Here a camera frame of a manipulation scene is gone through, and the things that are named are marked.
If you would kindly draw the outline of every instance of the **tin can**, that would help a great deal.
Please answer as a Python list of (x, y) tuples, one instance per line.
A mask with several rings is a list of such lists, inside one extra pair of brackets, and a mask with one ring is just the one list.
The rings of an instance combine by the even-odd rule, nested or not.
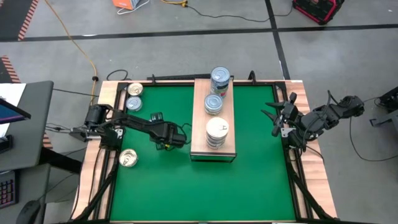
[(223, 107), (223, 99), (216, 94), (210, 94), (205, 98), (205, 111), (210, 115), (217, 115)]
[(212, 149), (219, 149), (229, 131), (229, 124), (223, 118), (211, 118), (206, 124), (206, 142)]
[(119, 156), (119, 163), (124, 167), (132, 167), (138, 161), (137, 153), (133, 149), (126, 149)]
[(211, 93), (225, 98), (230, 76), (228, 69), (224, 67), (216, 67), (213, 69), (213, 71), (211, 71)]
[(141, 96), (143, 91), (144, 87), (141, 85), (141, 83), (132, 83), (127, 88), (127, 92), (131, 96)]
[(126, 107), (132, 111), (139, 111), (142, 108), (142, 101), (138, 96), (132, 96), (127, 99)]

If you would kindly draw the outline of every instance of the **green table surface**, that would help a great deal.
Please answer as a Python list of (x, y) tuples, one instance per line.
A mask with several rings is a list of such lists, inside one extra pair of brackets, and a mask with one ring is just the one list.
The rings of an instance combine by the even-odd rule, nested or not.
[[(234, 86), (237, 157), (232, 163), (191, 162), (190, 145), (157, 151), (149, 136), (128, 129), (122, 149), (139, 160), (118, 167), (112, 221), (295, 220), (280, 138), (271, 136), (270, 86)], [(193, 86), (147, 86), (143, 107), (129, 114), (192, 123)], [(185, 126), (188, 139), (191, 127)]]

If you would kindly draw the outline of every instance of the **table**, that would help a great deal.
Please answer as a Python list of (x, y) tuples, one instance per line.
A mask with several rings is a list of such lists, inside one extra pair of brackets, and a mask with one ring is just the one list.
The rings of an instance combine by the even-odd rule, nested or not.
[[(150, 85), (151, 81), (129, 81), (129, 82), (141, 82), (143, 85)], [(308, 108), (308, 102), (307, 98), (305, 96), (305, 90), (303, 87), (303, 83), (301, 81), (280, 81), (280, 80), (259, 80), (257, 81), (258, 85), (261, 85), (261, 83), (278, 83), (279, 85), (282, 84), (282, 86), (286, 87), (286, 92), (290, 94), (290, 92), (294, 91), (297, 93), (297, 101), (296, 105), (300, 111), (303, 113), (308, 113), (310, 110)], [(118, 102), (124, 102), (124, 99), (126, 98), (125, 96), (125, 91), (120, 92), (120, 95), (117, 94), (117, 89), (118, 89), (118, 84), (120, 82), (103, 82), (103, 86), (101, 89), (101, 93), (99, 96), (99, 102), (98, 103), (106, 103), (110, 104), (113, 106), (119, 106), (119, 109), (123, 109), (123, 104), (119, 104)], [(141, 116), (143, 118), (149, 119), (149, 113), (154, 113), (158, 112), (159, 109), (164, 113), (164, 119), (165, 120), (171, 120), (176, 123), (184, 123), (186, 120), (192, 119), (192, 107), (187, 106), (187, 105), (192, 105), (192, 93), (193, 93), (193, 80), (174, 80), (174, 81), (157, 81), (156, 82), (157, 86), (162, 86), (163, 87), (149, 87), (145, 86), (144, 87), (144, 95), (142, 96), (143, 99), (143, 109), (138, 111), (137, 113), (134, 113), (137, 116)], [(310, 214), (307, 214), (306, 209), (305, 209), (305, 203), (302, 194), (300, 193), (299, 189), (296, 189), (297, 195), (293, 196), (289, 192), (289, 181), (286, 178), (285, 175), (285, 167), (283, 162), (284, 155), (282, 153), (282, 146), (280, 144), (280, 139), (279, 138), (272, 138), (268, 137), (271, 136), (271, 129), (272, 129), (272, 123), (269, 124), (267, 121), (267, 118), (265, 115), (262, 115), (260, 112), (257, 113), (252, 113), (253, 111), (259, 111), (261, 108), (258, 108), (258, 106), (253, 106), (253, 105), (258, 105), (259, 103), (263, 106), (265, 102), (273, 100), (273, 98), (278, 97), (279, 100), (283, 99), (282, 96), (282, 91), (274, 91), (273, 89), (270, 88), (258, 88), (258, 87), (253, 87), (251, 86), (252, 81), (249, 80), (235, 80), (234, 81), (234, 96), (258, 96), (259, 93), (261, 97), (253, 97), (249, 98), (249, 100), (235, 100), (234, 99), (234, 108), (235, 108), (235, 123), (236, 123), (236, 145), (237, 145), (237, 152), (238, 156), (237, 158), (242, 157), (240, 161), (237, 159), (232, 163), (235, 167), (237, 167), (238, 171), (242, 171), (243, 173), (236, 174), (238, 177), (242, 178), (240, 175), (245, 176), (246, 179), (245, 182), (246, 186), (243, 184), (239, 184), (236, 181), (234, 182), (233, 179), (227, 179), (227, 177), (232, 177), (232, 175), (228, 174), (231, 172), (229, 168), (226, 168), (225, 164), (215, 164), (215, 163), (194, 163), (191, 164), (189, 161), (186, 162), (185, 160), (178, 158), (178, 157), (185, 157), (183, 155), (184, 148), (181, 151), (177, 151), (176, 154), (164, 154), (164, 153), (159, 153), (154, 149), (154, 145), (148, 141), (148, 136), (143, 135), (142, 133), (138, 133), (133, 130), (128, 130), (125, 137), (124, 137), (124, 142), (122, 148), (126, 147), (131, 147), (132, 144), (134, 144), (135, 149), (139, 151), (139, 163), (142, 164), (141, 167), (138, 166), (137, 164), (137, 169), (123, 169), (124, 167), (119, 166), (118, 170), (118, 178), (116, 180), (116, 185), (112, 185), (111, 189), (108, 189), (103, 198), (101, 205), (93, 212), (93, 217), (94, 218), (104, 218), (104, 217), (110, 217), (111, 220), (114, 221), (131, 221), (131, 220), (136, 220), (136, 221), (143, 221), (143, 220), (148, 220), (148, 221), (154, 221), (154, 220), (183, 220), (183, 221), (190, 221), (190, 220), (294, 220), (295, 215), (296, 215), (296, 210), (300, 211), (300, 216), (301, 217), (307, 217)], [(174, 100), (171, 100), (170, 96), (173, 96), (173, 99), (176, 102), (181, 102), (185, 101), (187, 102), (185, 105), (183, 104), (177, 104), (174, 105), (177, 108), (173, 107), (173, 110), (171, 110), (169, 105), (174, 102)], [(176, 111), (185, 111), (184, 113), (176, 113)], [(257, 123), (262, 124), (264, 126), (264, 130), (258, 131), (258, 132), (250, 132), (251, 136), (244, 136), (245, 133), (248, 132), (248, 129), (251, 128), (247, 124), (250, 124), (255, 120)], [(253, 156), (250, 156), (249, 154), (243, 153), (242, 156), (240, 156), (240, 153), (238, 151), (238, 145), (242, 144), (247, 144), (244, 142), (245, 139), (249, 139), (249, 137), (252, 137), (252, 135), (255, 134), (254, 138), (260, 139), (260, 138), (266, 138), (266, 142), (269, 146), (272, 146), (272, 149), (276, 150), (267, 150), (267, 156), (271, 156), (268, 160), (268, 162), (275, 161), (274, 164), (264, 164), (263, 166), (259, 166), (260, 161), (254, 162), (257, 165), (254, 166), (248, 166), (249, 163), (248, 161), (255, 161), (256, 157), (255, 155), (258, 155), (259, 153), (264, 153), (262, 151), (255, 151)], [(140, 139), (140, 141), (133, 142), (133, 139)], [(250, 142), (249, 144), (260, 144), (259, 146), (264, 146), (263, 144), (265, 141), (261, 143), (252, 143)], [(86, 156), (85, 156), (85, 161), (83, 162), (83, 169), (81, 172), (81, 185), (80, 185), (80, 191), (79, 191), (79, 198), (76, 203), (76, 211), (73, 214), (73, 217), (77, 217), (81, 211), (87, 206), (89, 198), (92, 198), (94, 196), (95, 192), (97, 191), (98, 188), (98, 183), (100, 182), (101, 176), (102, 179), (106, 175), (106, 171), (109, 172), (109, 169), (111, 167), (112, 161), (114, 159), (114, 154), (110, 153), (107, 154), (104, 152), (104, 150), (100, 149), (99, 150), (99, 141), (91, 141), (88, 144), (88, 148), (86, 151)], [(319, 151), (319, 146), (316, 141), (311, 142), (309, 144), (310, 147), (316, 149)], [(154, 162), (152, 166), (150, 165), (150, 159), (153, 159)], [(299, 164), (298, 166), (302, 165), (302, 170), (303, 174), (305, 176), (305, 180), (307, 183), (307, 187), (309, 191), (312, 193), (312, 195), (316, 198), (318, 203), (325, 209), (327, 213), (329, 213), (332, 216), (336, 216), (333, 200), (331, 197), (328, 181), (327, 181), (327, 176), (325, 172), (325, 168), (323, 166), (322, 160), (314, 153), (307, 151), (306, 153), (303, 154), (301, 157), (302, 164)], [(175, 175), (172, 176), (170, 172), (167, 172), (168, 168), (169, 171), (173, 170), (175, 171), (175, 163), (177, 163), (180, 167), (177, 169), (178, 172), (182, 172), (182, 175)], [(247, 177), (247, 172), (244, 170), (246, 169), (252, 169), (256, 168), (258, 169), (273, 169), (273, 171), (279, 170), (280, 173), (276, 174), (275, 172), (272, 173), (272, 177), (268, 176), (268, 178), (271, 178), (272, 181), (269, 181), (269, 179), (265, 178), (259, 178), (258, 172), (252, 172), (254, 175), (252, 177)], [(94, 186), (93, 186), (93, 193), (90, 194), (91, 190), (91, 180), (93, 178), (93, 169), (96, 171), (95, 176), (94, 176)], [(189, 197), (188, 199), (192, 199), (193, 196), (188, 194), (187, 189), (178, 189), (176, 187), (180, 186), (180, 184), (174, 184), (176, 183), (177, 179), (176, 177), (178, 176), (180, 178), (180, 183), (183, 183), (183, 185), (190, 186), (190, 187), (197, 187), (193, 186), (192, 183), (194, 183), (195, 178), (197, 177), (192, 177), (195, 172), (202, 172), (205, 175), (200, 176), (202, 179), (202, 182), (196, 182), (195, 184), (200, 185), (200, 187), (207, 187), (207, 189), (204, 189), (203, 191), (205, 192), (212, 192), (216, 189), (218, 194), (216, 196), (218, 199), (224, 199), (229, 203), (225, 202), (214, 202), (214, 205), (203, 205), (200, 203), (203, 202), (208, 202), (209, 198), (206, 196), (206, 194), (198, 193), (199, 196), (195, 198), (195, 200), (198, 200), (198, 205), (195, 205), (192, 203), (191, 200), (187, 200), (185, 197)], [(209, 186), (206, 183), (209, 182), (214, 182), (216, 181), (217, 178), (220, 178), (219, 173), (225, 174), (224, 177), (226, 179), (220, 180), (220, 181), (229, 181), (230, 186), (232, 186), (232, 192), (240, 192), (239, 188), (244, 188), (246, 189), (245, 194), (248, 194), (250, 197), (250, 200), (245, 199), (245, 197), (242, 196), (243, 193), (239, 194), (236, 193), (235, 198), (237, 198), (237, 202), (242, 203), (244, 206), (248, 205), (253, 205), (252, 209), (240, 209), (239, 212), (236, 212), (236, 214), (231, 213), (229, 210), (234, 209), (236, 207), (233, 207), (231, 202), (232, 200), (230, 199), (230, 196), (232, 196), (231, 192), (227, 192), (225, 194), (222, 194), (223, 191), (220, 190), (219, 187), (220, 184), (214, 184), (213, 188)], [(141, 182), (135, 182), (133, 177), (137, 177), (138, 179), (136, 180), (141, 180)], [(253, 180), (259, 180), (258, 183), (254, 184), (247, 184), (246, 181), (253, 181)], [(163, 186), (165, 185), (166, 187), (163, 190), (171, 190), (170, 194), (165, 194), (162, 192), (162, 188), (159, 187), (159, 185)], [(148, 189), (155, 189), (159, 190), (157, 193), (153, 192), (148, 192)], [(265, 203), (265, 200), (258, 200), (263, 196), (264, 198), (264, 193), (266, 190), (272, 192), (272, 197), (270, 194), (266, 195), (267, 200), (269, 202), (272, 202), (272, 205), (269, 205)], [(142, 194), (135, 194), (134, 190), (139, 190), (140, 193)], [(149, 203), (149, 195), (154, 194), (157, 197), (150, 198), (155, 200), (156, 202), (163, 202), (162, 200), (159, 200), (160, 197), (165, 197), (168, 199), (169, 202), (172, 202), (171, 204), (157, 204), (153, 205)], [(184, 195), (184, 198), (179, 198), (179, 200), (183, 201), (184, 205), (189, 205), (191, 207), (181, 207), (179, 206), (176, 202), (175, 198), (173, 198), (173, 195)], [(139, 201), (143, 202), (141, 206), (132, 201), (134, 197), (137, 197)], [(298, 208), (294, 208), (294, 205), (292, 203), (292, 197), (296, 198), (298, 200)], [(112, 209), (108, 208), (108, 205), (112, 203)], [(280, 205), (281, 208), (275, 208), (275, 203)], [(151, 208), (155, 209), (154, 212), (148, 213), (145, 211), (144, 208), (149, 206), (149, 210)], [(206, 207), (209, 208), (220, 208), (218, 209), (219, 211), (221, 210), (221, 214), (223, 217), (219, 215), (217, 212), (209, 212), (208, 210), (204, 209)], [(133, 215), (131, 216), (130, 214), (127, 213), (128, 209), (136, 210), (139, 211), (139, 216)]]
[(52, 81), (28, 83), (18, 108), (31, 119), (11, 123), (7, 134), (13, 139), (12, 149), (0, 154), (0, 171), (33, 167), (49, 163), (52, 166), (80, 173), (81, 162), (43, 147), (43, 134), (52, 96)]
[[(46, 193), (49, 175), (50, 165), (48, 164), (19, 170), (19, 201), (15, 205), (0, 209), (1, 222), (15, 223), (19, 213), (28, 201), (37, 200)], [(39, 201), (41, 208), (37, 214), (35, 224), (42, 224), (44, 219), (45, 196)]]

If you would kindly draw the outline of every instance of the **wooden platform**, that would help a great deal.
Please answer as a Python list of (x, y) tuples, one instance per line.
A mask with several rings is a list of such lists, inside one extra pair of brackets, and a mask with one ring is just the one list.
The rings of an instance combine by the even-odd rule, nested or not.
[(234, 125), (234, 100), (233, 81), (229, 81), (229, 88), (223, 100), (223, 109), (217, 117), (225, 119), (229, 124), (229, 132), (224, 145), (219, 149), (208, 147), (206, 142), (206, 124), (216, 116), (205, 111), (205, 98), (210, 94), (210, 79), (195, 79), (193, 92), (192, 116), (192, 142), (191, 160), (195, 161), (223, 161), (231, 162), (236, 157), (235, 153), (235, 125)]

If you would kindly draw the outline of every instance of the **gray desk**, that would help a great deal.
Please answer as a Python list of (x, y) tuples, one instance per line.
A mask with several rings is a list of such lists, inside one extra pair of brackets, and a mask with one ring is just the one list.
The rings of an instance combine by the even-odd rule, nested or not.
[(31, 119), (10, 124), (7, 134), (14, 138), (13, 147), (0, 154), (0, 171), (49, 163), (79, 174), (80, 161), (58, 154), (42, 145), (53, 85), (52, 81), (26, 85), (18, 108), (28, 112)]
[[(0, 223), (14, 224), (19, 212), (30, 200), (37, 200), (47, 191), (50, 165), (44, 164), (19, 170), (19, 202), (0, 209)], [(40, 199), (41, 208), (35, 224), (42, 224), (45, 211), (45, 196)]]

